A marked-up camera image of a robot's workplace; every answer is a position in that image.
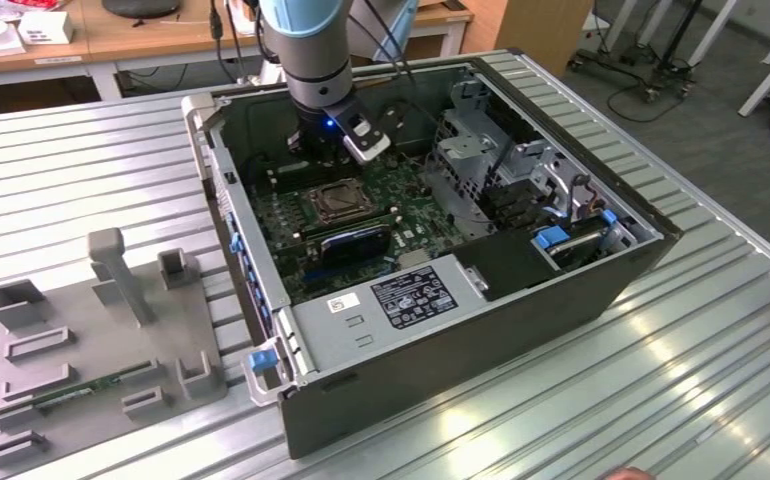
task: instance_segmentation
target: metal table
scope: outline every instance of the metal table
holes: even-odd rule
[[[662,480],[770,478],[770,245],[534,62],[485,58],[687,235],[586,327],[298,461],[278,411],[242,384],[250,338],[182,94],[0,115],[0,281],[88,278],[80,236],[107,225],[131,264],[184,247],[232,385],[20,478],[598,478],[629,463]]]

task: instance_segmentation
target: blue latch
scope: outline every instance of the blue latch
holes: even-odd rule
[[[250,355],[248,361],[251,362],[251,370],[254,370],[255,373],[262,373],[267,369],[278,366],[278,352],[274,348],[259,350]]]
[[[559,225],[546,228],[535,234],[535,241],[539,242],[539,245],[546,250],[554,245],[567,241],[570,238],[571,236],[566,233]]]
[[[607,225],[614,225],[615,222],[619,221],[619,217],[618,215],[613,212],[613,210],[605,210],[601,213],[601,216],[603,218],[603,221],[607,222]]]
[[[242,245],[242,234],[239,232],[234,232],[234,238],[230,241],[230,251],[231,253],[240,253],[244,250]]]

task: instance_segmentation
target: circuit board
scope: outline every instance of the circuit board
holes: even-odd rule
[[[294,303],[398,271],[399,257],[406,253],[425,250],[429,258],[437,258],[465,242],[453,217],[423,183],[421,161],[386,154],[354,179],[254,198],[254,210]],[[341,233],[370,228],[386,230],[393,236],[386,254],[323,271],[317,262],[322,242]]]

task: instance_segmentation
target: power supply label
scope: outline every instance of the power supply label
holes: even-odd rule
[[[459,306],[431,266],[373,285],[373,293],[391,325],[398,329],[410,327]]]

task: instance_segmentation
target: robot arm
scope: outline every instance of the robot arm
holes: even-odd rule
[[[379,16],[389,18],[397,40],[405,45],[417,14],[418,0],[371,2]],[[374,160],[391,144],[375,120],[355,96],[351,71],[353,53],[378,59],[397,57],[366,0],[262,0],[264,37],[283,64],[287,85],[302,118],[313,128],[339,128],[343,143],[361,163]],[[351,30],[350,14],[379,41],[374,42],[358,27]]]

